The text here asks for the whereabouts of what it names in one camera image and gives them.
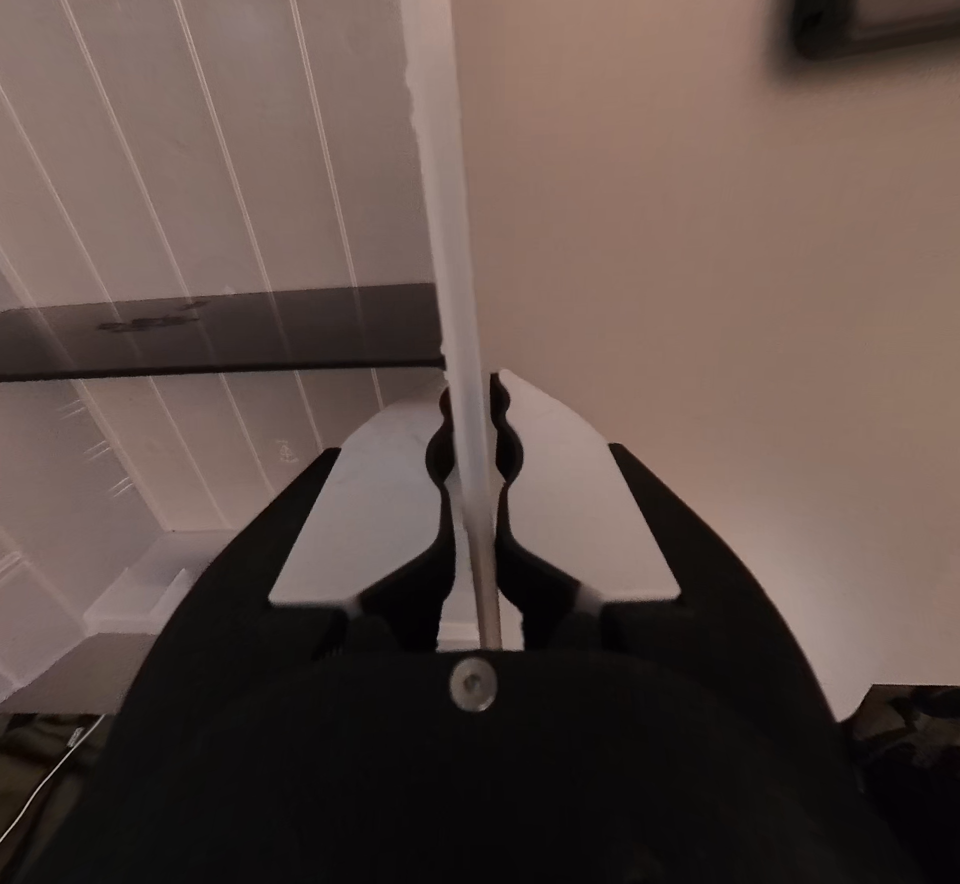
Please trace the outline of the person's dark pants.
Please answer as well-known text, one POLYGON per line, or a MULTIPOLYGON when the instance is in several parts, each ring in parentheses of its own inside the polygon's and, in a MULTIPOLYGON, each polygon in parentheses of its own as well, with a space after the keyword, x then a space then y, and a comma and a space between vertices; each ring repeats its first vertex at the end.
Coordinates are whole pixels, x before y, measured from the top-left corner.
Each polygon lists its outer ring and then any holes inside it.
MULTIPOLYGON (((2 882, 25 881, 76 806, 113 723, 112 714, 2 714, 2 882)), ((844 730, 861 789, 924 876, 958 882, 958 687, 873 686, 844 730)))

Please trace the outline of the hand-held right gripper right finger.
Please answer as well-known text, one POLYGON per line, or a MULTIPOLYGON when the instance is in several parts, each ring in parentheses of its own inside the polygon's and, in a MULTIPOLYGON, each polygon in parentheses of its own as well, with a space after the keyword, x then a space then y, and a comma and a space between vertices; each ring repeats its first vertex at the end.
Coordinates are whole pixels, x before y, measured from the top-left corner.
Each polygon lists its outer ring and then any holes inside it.
POLYGON ((520 614, 525 650, 547 647, 574 613, 672 603, 678 580, 606 439, 508 370, 489 378, 499 592, 520 614))

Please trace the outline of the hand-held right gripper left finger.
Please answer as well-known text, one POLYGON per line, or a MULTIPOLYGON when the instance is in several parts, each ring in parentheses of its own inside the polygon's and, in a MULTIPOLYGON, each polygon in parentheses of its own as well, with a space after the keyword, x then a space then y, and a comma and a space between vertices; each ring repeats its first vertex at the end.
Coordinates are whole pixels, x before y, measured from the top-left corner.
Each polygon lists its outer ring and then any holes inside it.
POLYGON ((269 594, 279 608, 376 617, 403 650, 436 650, 456 574, 450 396, 388 406, 343 443, 269 594))

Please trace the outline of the clear plastic bin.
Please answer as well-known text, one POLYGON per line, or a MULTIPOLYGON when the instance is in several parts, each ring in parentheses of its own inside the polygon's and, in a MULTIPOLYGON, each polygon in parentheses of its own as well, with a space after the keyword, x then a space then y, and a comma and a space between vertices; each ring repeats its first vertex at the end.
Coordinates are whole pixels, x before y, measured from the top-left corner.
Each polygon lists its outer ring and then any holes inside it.
MULTIPOLYGON (((429 283, 450 0, 2 0, 2 312, 429 283)), ((103 713, 227 542, 441 368, 2 383, 2 711, 103 713)))

